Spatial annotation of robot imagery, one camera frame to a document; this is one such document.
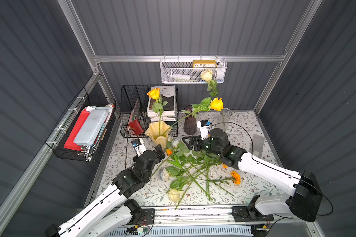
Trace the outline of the clear glass vase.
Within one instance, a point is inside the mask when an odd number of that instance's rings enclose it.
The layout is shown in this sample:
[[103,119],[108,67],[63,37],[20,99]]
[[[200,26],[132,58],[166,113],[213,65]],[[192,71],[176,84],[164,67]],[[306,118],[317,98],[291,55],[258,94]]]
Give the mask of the clear glass vase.
[[226,132],[228,128],[231,116],[232,116],[232,110],[228,108],[224,108],[221,110],[221,118],[220,118],[219,126],[224,132]]

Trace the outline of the grey packet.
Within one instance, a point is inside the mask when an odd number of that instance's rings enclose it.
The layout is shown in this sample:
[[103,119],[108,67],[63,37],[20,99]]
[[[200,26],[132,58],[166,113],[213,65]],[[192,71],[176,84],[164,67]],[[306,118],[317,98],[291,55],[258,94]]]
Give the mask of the grey packet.
[[252,141],[253,141],[252,154],[255,157],[261,158],[262,154],[263,154],[265,138],[263,136],[258,135],[258,134],[254,134],[253,137],[252,137]]

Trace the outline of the red leather wallet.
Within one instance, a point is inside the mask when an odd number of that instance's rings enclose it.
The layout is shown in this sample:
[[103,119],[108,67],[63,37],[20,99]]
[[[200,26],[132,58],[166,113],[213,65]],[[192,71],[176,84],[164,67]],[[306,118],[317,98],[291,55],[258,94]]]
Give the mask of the red leather wallet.
[[131,131],[132,134],[139,136],[144,133],[144,130],[139,123],[138,119],[134,119],[133,121],[128,123],[128,131]]

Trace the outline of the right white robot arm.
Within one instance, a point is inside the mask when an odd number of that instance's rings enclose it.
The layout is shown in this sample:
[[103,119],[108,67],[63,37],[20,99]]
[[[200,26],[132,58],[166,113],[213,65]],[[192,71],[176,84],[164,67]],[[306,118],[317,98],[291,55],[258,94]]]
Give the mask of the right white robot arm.
[[207,137],[185,137],[183,142],[190,150],[217,155],[223,164],[259,176],[284,192],[270,197],[255,196],[249,204],[252,212],[265,216],[292,213],[306,222],[316,220],[324,195],[312,172],[299,173],[259,159],[245,149],[231,145],[227,134],[220,128],[210,130]]

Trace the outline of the cream rose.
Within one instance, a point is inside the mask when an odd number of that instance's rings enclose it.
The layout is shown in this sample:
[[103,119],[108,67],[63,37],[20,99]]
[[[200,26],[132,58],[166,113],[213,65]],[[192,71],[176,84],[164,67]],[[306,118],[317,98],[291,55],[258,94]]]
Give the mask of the cream rose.
[[207,91],[209,95],[213,98],[217,98],[221,100],[219,90],[218,90],[218,83],[215,79],[213,79],[213,70],[212,69],[205,69],[201,72],[200,78],[208,84]]
[[179,203],[179,201],[181,200],[181,194],[177,189],[170,189],[167,192],[167,195],[169,200],[174,203]]

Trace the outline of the orange marigold lower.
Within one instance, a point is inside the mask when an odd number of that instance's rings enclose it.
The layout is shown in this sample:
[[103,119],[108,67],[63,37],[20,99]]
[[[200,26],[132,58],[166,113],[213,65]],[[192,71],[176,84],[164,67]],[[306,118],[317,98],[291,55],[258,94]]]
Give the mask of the orange marigold lower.
[[232,180],[235,185],[241,184],[241,176],[236,171],[231,172]]

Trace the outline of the purple ribbed glass vase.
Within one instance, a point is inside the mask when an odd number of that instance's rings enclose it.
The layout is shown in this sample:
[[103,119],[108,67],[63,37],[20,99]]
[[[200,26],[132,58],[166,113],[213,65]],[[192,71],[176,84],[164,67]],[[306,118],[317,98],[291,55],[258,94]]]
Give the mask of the purple ribbed glass vase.
[[184,133],[194,135],[197,132],[197,114],[188,116],[184,122]]

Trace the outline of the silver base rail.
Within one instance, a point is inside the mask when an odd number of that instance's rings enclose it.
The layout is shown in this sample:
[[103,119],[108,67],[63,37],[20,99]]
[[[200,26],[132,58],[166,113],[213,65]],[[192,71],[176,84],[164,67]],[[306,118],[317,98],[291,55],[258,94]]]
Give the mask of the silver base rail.
[[85,237],[323,237],[317,222],[290,214],[252,217],[246,205],[122,206],[87,228]]

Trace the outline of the yellow wavy glass vase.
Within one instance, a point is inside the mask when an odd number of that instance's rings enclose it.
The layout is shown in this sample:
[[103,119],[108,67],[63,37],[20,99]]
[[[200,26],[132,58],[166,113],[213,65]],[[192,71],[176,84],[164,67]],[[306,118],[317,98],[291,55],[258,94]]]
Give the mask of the yellow wavy glass vase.
[[151,122],[145,135],[148,136],[155,145],[161,145],[162,149],[166,149],[171,130],[172,127],[164,121]]

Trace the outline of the orange rose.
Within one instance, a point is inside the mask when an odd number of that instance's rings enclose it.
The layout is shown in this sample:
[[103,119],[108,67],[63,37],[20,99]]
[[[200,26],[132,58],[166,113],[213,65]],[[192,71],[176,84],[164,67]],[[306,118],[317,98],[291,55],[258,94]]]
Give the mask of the orange rose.
[[154,100],[154,103],[152,105],[152,110],[159,117],[159,122],[158,122],[159,123],[159,136],[162,136],[165,134],[165,132],[162,133],[162,125],[161,125],[162,115],[164,113],[164,107],[168,104],[168,102],[163,100],[163,97],[160,93],[160,88],[152,89],[150,92],[147,93],[147,95],[150,99]]
[[186,114],[186,117],[198,114],[199,112],[205,112],[205,111],[210,111],[210,110],[215,110],[215,111],[221,111],[223,109],[223,101],[222,99],[219,100],[217,98],[214,98],[211,100],[210,97],[205,98],[201,101],[200,104],[192,104],[192,110],[182,110],[184,114]]

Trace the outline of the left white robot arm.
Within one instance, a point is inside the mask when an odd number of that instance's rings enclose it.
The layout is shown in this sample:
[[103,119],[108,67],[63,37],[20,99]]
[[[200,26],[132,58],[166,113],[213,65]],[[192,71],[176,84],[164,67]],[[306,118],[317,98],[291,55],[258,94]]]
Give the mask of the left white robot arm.
[[52,224],[45,230],[47,237],[102,237],[113,229],[138,220],[141,207],[131,195],[150,181],[156,164],[165,159],[161,145],[135,156],[134,165],[121,171],[112,184],[91,204],[67,222]]

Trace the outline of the white rose left on mat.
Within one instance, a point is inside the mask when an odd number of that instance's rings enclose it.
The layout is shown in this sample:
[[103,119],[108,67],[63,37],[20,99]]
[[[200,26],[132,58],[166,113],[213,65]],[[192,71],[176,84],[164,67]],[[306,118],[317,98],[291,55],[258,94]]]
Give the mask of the white rose left on mat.
[[170,179],[170,174],[165,168],[160,171],[160,178],[164,182],[167,182]]

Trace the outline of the floral patterned table mat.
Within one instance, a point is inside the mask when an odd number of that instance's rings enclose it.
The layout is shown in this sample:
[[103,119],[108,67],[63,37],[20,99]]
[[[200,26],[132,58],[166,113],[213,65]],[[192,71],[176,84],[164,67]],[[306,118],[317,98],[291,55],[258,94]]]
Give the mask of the floral patterned table mat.
[[[253,135],[263,136],[265,144],[260,159],[274,165],[280,164],[254,112],[233,112],[226,132],[232,145],[249,152],[252,152],[253,148]],[[132,196],[140,205],[246,204],[255,195],[270,197],[281,193],[275,185],[258,176],[231,167],[225,169],[222,164],[216,163],[203,152],[191,152],[182,142],[184,136],[182,126],[171,133],[167,147],[173,154],[155,166],[151,180]],[[177,138],[180,139],[180,143],[177,148],[174,148],[171,142]],[[167,182],[160,178],[160,171],[164,168],[170,174]],[[241,176],[240,185],[233,183],[232,171],[236,171]],[[169,200],[167,192],[170,189],[177,189],[180,192],[179,203]]]

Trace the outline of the cream rose on mat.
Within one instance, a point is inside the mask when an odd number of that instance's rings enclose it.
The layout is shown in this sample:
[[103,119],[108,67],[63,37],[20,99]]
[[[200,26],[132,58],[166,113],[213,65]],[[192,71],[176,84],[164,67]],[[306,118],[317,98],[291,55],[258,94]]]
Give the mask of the cream rose on mat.
[[174,203],[179,203],[179,201],[181,200],[181,194],[177,189],[170,189],[167,192],[167,195],[169,200]]

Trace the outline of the light blue flat case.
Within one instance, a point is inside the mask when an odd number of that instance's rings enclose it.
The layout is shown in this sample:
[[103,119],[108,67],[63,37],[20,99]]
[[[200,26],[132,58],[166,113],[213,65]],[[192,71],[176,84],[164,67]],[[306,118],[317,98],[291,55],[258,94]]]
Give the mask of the light blue flat case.
[[87,107],[86,111],[90,112],[90,115],[74,139],[74,142],[79,146],[91,146],[94,144],[108,116],[106,109]]

